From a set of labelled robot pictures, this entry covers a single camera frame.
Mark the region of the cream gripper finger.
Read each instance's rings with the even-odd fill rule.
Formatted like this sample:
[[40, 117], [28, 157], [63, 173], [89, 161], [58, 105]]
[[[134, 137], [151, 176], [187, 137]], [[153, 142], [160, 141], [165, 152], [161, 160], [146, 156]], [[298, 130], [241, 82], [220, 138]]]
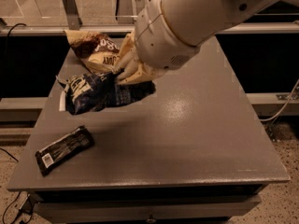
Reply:
[[136, 57], [123, 57], [117, 62], [117, 64], [115, 65], [115, 69], [120, 72], [122, 68], [125, 68], [127, 66], [137, 68], [138, 62], [139, 60]]
[[136, 67], [125, 67], [121, 69], [121, 72], [117, 76], [117, 80], [121, 81], [124, 80], [130, 76], [132, 76], [137, 71]]

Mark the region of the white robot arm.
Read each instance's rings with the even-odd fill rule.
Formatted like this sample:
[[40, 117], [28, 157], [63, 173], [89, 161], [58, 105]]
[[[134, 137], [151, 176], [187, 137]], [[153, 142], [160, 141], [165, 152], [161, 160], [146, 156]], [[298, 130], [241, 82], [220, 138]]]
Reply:
[[178, 70], [204, 42], [237, 26], [277, 1], [299, 0], [151, 0], [135, 29], [121, 44], [117, 82], [135, 84]]

